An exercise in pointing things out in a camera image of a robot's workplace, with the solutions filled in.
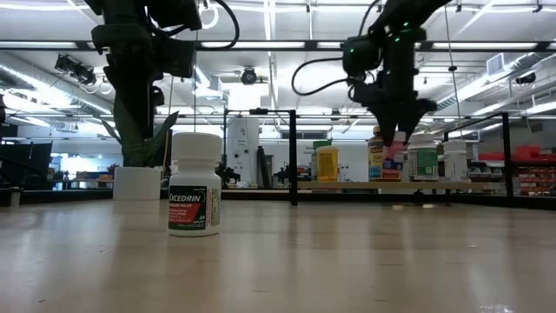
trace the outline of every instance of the white plant pot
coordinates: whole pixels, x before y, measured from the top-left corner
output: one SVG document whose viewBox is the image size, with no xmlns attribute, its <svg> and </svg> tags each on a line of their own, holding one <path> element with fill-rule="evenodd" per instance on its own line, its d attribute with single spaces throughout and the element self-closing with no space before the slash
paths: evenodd
<svg viewBox="0 0 556 313">
<path fill-rule="evenodd" d="M 118 167 L 114 172 L 114 200 L 159 200 L 161 171 Z"/>
</svg>

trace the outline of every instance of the yellow container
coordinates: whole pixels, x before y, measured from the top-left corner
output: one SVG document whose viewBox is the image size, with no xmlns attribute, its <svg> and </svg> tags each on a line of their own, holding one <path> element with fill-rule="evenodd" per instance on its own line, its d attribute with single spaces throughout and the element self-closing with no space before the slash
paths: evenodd
<svg viewBox="0 0 556 313">
<path fill-rule="evenodd" d="M 317 148 L 317 180 L 319 182 L 337 182 L 338 181 L 338 159 L 340 158 L 340 149 L 334 146 L 325 146 Z"/>
</svg>

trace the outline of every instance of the table surface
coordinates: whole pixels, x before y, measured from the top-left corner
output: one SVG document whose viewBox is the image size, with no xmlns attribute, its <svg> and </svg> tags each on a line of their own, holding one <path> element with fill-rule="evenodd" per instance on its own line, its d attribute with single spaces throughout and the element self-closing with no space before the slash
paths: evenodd
<svg viewBox="0 0 556 313">
<path fill-rule="evenodd" d="M 0 311 L 553 312 L 556 216 L 473 206 L 224 202 L 166 233 L 165 202 L 0 211 Z"/>
</svg>

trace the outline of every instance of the red label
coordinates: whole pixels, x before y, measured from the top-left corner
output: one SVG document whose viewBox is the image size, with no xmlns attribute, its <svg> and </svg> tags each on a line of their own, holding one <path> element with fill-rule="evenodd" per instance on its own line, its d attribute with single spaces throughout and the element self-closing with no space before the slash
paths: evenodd
<svg viewBox="0 0 556 313">
<path fill-rule="evenodd" d="M 200 203 L 172 203 L 169 207 L 168 220 L 170 223 L 193 223 L 199 208 L 201 208 Z"/>
</svg>

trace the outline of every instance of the security camera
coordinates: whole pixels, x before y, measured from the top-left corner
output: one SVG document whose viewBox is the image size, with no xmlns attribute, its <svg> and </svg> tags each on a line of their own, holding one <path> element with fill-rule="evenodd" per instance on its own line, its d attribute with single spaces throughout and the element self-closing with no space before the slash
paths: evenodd
<svg viewBox="0 0 556 313">
<path fill-rule="evenodd" d="M 242 83 L 244 85 L 251 85 L 257 82 L 257 74 L 254 68 L 245 68 L 242 74 Z"/>
</svg>

